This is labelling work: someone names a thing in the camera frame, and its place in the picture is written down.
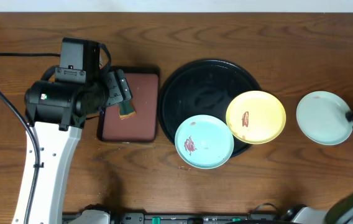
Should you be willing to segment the green and orange sponge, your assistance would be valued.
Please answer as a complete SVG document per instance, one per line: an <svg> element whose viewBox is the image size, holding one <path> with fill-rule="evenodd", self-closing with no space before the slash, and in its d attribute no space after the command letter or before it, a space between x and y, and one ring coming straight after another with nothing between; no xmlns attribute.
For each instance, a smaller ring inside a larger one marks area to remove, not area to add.
<svg viewBox="0 0 353 224"><path fill-rule="evenodd" d="M119 103L119 117L120 119L127 119L136 114L134 105L131 100L122 101Z"/></svg>

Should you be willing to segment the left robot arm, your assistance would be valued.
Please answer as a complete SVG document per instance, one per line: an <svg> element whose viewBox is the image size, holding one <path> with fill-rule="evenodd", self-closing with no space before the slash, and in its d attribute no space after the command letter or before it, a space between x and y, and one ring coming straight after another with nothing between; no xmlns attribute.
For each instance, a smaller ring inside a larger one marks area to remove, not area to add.
<svg viewBox="0 0 353 224"><path fill-rule="evenodd" d="M125 73L58 68L25 94L27 149L13 223L60 223L71 161L86 117L129 100Z"/></svg>

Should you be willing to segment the yellow plate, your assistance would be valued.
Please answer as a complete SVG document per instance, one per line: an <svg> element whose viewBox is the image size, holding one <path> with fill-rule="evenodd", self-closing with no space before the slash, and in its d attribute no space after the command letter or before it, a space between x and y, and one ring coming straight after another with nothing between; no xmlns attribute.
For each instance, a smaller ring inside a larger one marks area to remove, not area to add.
<svg viewBox="0 0 353 224"><path fill-rule="evenodd" d="M234 137L248 144L275 139L287 116L278 98L265 91L247 91L235 97L226 110L226 124Z"/></svg>

